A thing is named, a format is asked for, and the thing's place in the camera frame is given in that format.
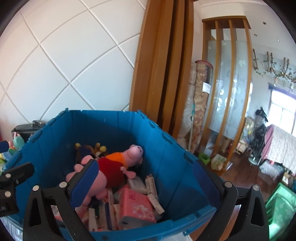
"pink tissue package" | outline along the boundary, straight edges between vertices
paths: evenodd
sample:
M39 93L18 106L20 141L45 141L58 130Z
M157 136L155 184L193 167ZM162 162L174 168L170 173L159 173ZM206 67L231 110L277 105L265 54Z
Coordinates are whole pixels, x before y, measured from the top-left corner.
M124 188L120 195L120 221L123 228L139 228L155 224L153 207L144 194Z

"wooden floor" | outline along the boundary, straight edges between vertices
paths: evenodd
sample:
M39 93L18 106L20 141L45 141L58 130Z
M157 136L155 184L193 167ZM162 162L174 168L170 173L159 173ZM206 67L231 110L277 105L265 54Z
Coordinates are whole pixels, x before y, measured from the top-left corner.
M232 166L221 177L225 181L232 182L236 187L250 188L253 184L257 184L261 189L264 201L266 201L277 187L278 182L273 181L268 175L262 174L258 166L250 165L247 156L235 154L232 162ZM228 238L237 219L239 209L240 206L235 206L228 225L219 241L224 241ZM190 235L193 241L199 237L207 224L208 222Z

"storage container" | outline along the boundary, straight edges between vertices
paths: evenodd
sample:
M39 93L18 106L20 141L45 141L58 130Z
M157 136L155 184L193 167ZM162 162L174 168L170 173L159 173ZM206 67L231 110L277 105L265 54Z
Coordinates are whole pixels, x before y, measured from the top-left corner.
M7 163L7 169L31 162L35 173L17 186L20 209L12 218L22 224L27 201L34 185L56 187L75 165L74 144L105 145L109 153L124 151L131 144L142 146L144 160L137 173L152 174L165 214L161 222L139 228L113 232L92 232L96 240L160 240L180 232L189 234L215 212L192 173L197 159L186 152L167 133L141 112L68 110L62 111ZM61 228L65 239L68 231Z

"silver screw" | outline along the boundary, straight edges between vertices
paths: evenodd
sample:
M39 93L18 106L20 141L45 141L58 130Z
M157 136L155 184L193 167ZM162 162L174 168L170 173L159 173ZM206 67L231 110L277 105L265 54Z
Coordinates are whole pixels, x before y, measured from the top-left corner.
M232 183L231 182L225 182L224 185L228 188L231 188L232 187Z
M5 195L5 197L11 197L11 193L10 193L10 191L6 191L6 192L4 193L4 195Z
M259 186L254 185L254 186L253 186L253 189L254 189L255 191L259 191Z
M39 190L39 186L36 185L36 186L33 186L33 191L38 191Z
M60 186L60 188L64 188L64 187L67 186L67 183L66 182L62 182L62 183L59 184L59 186Z

